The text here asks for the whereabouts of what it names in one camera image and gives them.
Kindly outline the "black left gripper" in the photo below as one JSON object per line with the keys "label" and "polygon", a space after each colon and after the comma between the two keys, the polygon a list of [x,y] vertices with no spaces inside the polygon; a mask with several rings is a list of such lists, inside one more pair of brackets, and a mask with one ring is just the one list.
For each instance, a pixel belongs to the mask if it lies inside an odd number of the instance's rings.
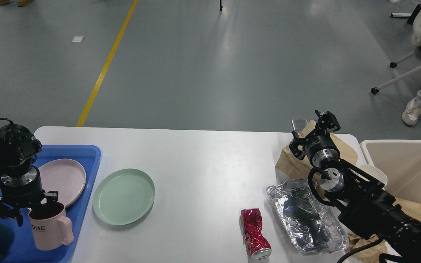
{"label": "black left gripper", "polygon": [[23,225],[21,208],[39,205],[40,209],[56,207],[59,192],[42,189],[40,171],[37,167],[9,167],[0,179],[0,218],[12,219],[19,227]]}

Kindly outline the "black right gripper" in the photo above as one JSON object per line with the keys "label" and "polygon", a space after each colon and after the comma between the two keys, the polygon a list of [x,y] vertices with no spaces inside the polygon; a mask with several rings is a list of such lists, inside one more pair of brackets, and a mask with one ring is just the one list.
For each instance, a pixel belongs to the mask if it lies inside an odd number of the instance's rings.
{"label": "black right gripper", "polygon": [[322,168],[327,162],[340,157],[340,151],[330,134],[340,130],[341,126],[332,112],[315,110],[315,113],[318,121],[314,128],[314,137],[307,139],[292,131],[293,139],[289,143],[289,150],[298,160],[304,160],[307,156],[313,167]]}

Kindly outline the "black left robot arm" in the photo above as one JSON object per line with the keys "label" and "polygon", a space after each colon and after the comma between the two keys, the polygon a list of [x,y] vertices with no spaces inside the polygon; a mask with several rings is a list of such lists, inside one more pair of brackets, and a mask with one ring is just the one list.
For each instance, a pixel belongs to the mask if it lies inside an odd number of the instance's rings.
{"label": "black left robot arm", "polygon": [[42,188],[34,166],[42,151],[40,140],[26,127],[9,120],[0,128],[0,218],[23,224],[21,210],[43,211],[58,202],[59,192]]}

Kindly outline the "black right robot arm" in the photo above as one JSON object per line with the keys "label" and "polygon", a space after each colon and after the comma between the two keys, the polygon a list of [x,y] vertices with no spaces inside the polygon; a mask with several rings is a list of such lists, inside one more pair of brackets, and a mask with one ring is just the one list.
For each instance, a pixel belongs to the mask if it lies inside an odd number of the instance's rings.
{"label": "black right robot arm", "polygon": [[363,239],[376,235],[378,240],[353,249],[339,258],[342,263],[355,253],[386,241],[398,255],[380,254],[379,262],[421,263],[421,221],[395,205],[396,198],[384,190],[384,183],[341,158],[331,138],[340,130],[329,111],[315,110],[318,120],[306,136],[292,131],[288,147],[299,160],[308,158],[312,168],[307,183],[322,204],[340,211],[338,220]]}

